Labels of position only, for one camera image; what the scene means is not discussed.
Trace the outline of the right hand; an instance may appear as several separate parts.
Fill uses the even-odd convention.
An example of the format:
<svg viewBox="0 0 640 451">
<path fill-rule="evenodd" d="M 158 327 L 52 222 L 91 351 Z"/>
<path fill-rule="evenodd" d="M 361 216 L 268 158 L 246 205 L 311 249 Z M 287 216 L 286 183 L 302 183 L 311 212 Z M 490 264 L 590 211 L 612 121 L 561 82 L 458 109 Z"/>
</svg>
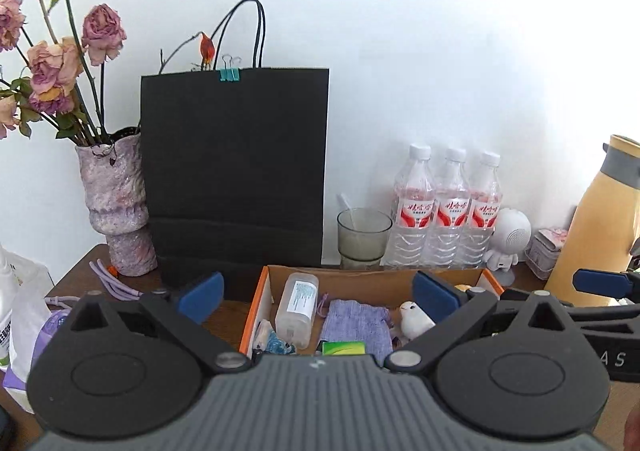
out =
<svg viewBox="0 0 640 451">
<path fill-rule="evenodd" d="M 624 450 L 640 451 L 640 405 L 632 408 L 626 419 Z"/>
</svg>

